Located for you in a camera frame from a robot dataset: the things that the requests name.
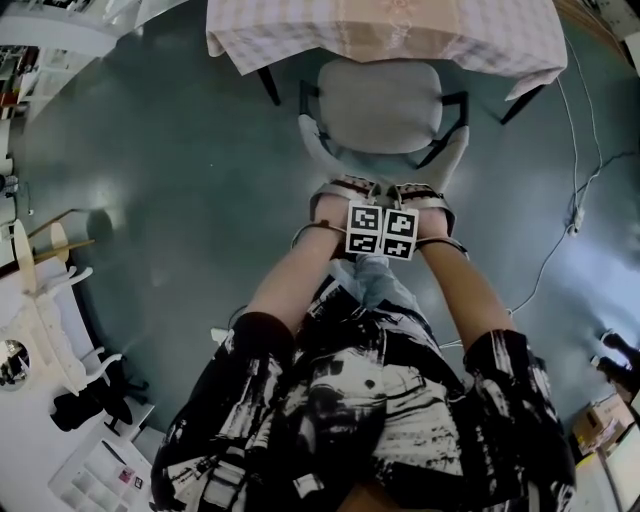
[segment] floor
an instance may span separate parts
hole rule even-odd
[[[225,327],[306,221],[321,176],[298,134],[297,83],[333,56],[322,50],[272,67],[283,105],[255,75],[207,55],[205,2],[191,0],[122,39],[90,64],[36,120],[16,148],[28,189],[28,226],[67,208],[76,251],[95,274],[82,286],[100,339],[150,382],[152,423],[164,428],[211,358],[209,330]],[[605,159],[637,151],[640,81],[589,35],[566,26],[595,107]],[[497,121],[512,80],[436,62],[446,92],[471,95],[471,143],[450,185],[456,236],[510,307],[531,292],[559,239],[573,190],[571,132],[557,85],[508,126]],[[562,75],[576,126],[578,182],[597,165],[587,100],[575,63]],[[343,156],[376,168],[405,159]],[[413,159],[418,161],[422,155]],[[548,266],[536,298],[515,319],[547,360],[563,420],[607,393],[590,367],[598,336],[640,334],[640,173],[637,157],[603,171],[583,229]],[[28,208],[35,214],[26,215]],[[440,343],[456,338],[439,290],[418,260],[397,264]],[[446,351],[462,371],[462,351]]]

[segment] table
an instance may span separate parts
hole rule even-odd
[[[312,48],[359,62],[453,60],[516,78],[507,100],[567,66],[553,0],[209,0],[206,36],[209,55],[226,52],[242,75],[261,70],[272,98],[267,66]]]

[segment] box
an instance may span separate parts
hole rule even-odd
[[[620,395],[587,407],[576,419],[573,434],[583,455],[602,446],[605,450],[613,445],[627,428],[634,423],[633,415]]]

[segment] hand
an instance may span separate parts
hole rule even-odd
[[[345,229],[348,213],[349,201],[347,199],[332,194],[324,194],[318,201],[313,220],[314,222],[327,220],[332,226]]]
[[[447,216],[442,208],[420,210],[418,238],[448,237]]]

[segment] wrist band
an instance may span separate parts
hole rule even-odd
[[[300,238],[302,233],[304,233],[307,229],[310,229],[310,228],[328,229],[330,231],[335,231],[336,233],[340,233],[341,235],[346,235],[347,234],[347,232],[344,229],[337,228],[337,227],[332,226],[331,224],[329,224],[328,220],[321,220],[320,222],[311,222],[310,224],[307,224],[306,226],[302,226],[298,230],[298,232],[294,235],[293,240],[291,240],[291,248],[292,249],[298,243],[298,239]]]
[[[469,252],[463,247],[463,245],[460,242],[458,242],[457,240],[454,240],[453,238],[446,238],[446,237],[423,238],[422,240],[418,240],[416,242],[415,250],[417,251],[421,247],[424,247],[426,245],[431,245],[431,244],[450,245],[451,247],[455,247],[456,249],[458,249],[462,254],[465,255],[467,259],[469,259]]]

